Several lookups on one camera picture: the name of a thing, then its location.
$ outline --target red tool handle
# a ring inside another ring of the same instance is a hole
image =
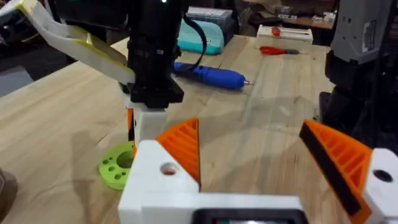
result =
[[[280,55],[285,53],[284,49],[280,49],[277,47],[260,47],[260,51],[262,54],[267,55]]]

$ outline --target teal case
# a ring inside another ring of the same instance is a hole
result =
[[[206,54],[216,55],[223,51],[224,35],[221,28],[214,23],[195,21],[204,31],[207,39]],[[184,21],[181,22],[180,34],[178,36],[178,46],[181,50],[201,53],[202,44],[199,34]]]

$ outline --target green 3d printed part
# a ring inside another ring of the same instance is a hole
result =
[[[123,190],[132,164],[132,145],[134,141],[123,142],[112,147],[102,157],[99,173],[105,183],[113,189]]]

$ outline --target wooden table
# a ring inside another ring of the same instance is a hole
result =
[[[126,53],[126,41],[115,48]],[[168,126],[197,116],[202,191],[299,195],[310,223],[339,223],[340,206],[298,137],[318,114],[326,47],[263,56],[252,37],[236,36],[203,64],[240,72],[252,86],[227,91],[177,79],[183,103]],[[183,53],[183,62],[197,54]],[[120,191],[97,165],[127,140],[126,111],[115,81],[75,63],[0,98],[0,166],[19,181],[4,223],[118,223]]]

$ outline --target blue rotary tool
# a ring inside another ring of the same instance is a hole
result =
[[[192,64],[189,63],[175,62],[174,70],[181,71],[175,72],[175,75],[229,90],[240,90],[244,85],[250,85],[250,82],[243,75],[232,70],[201,65],[197,66],[193,71],[187,70],[191,67]]]

